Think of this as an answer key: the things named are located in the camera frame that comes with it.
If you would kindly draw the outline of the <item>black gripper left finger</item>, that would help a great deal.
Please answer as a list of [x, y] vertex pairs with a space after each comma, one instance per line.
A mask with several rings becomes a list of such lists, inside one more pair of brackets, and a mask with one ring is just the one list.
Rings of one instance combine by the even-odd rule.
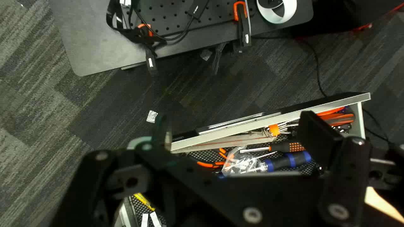
[[172, 122], [167, 114], [158, 114], [154, 123], [151, 143], [167, 151], [172, 150], [173, 133]]

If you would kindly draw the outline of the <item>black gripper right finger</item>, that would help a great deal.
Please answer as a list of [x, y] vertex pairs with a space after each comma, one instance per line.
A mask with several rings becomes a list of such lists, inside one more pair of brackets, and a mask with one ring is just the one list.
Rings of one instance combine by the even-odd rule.
[[297, 140], [317, 164], [329, 169], [343, 136], [313, 111], [302, 111], [298, 121]]

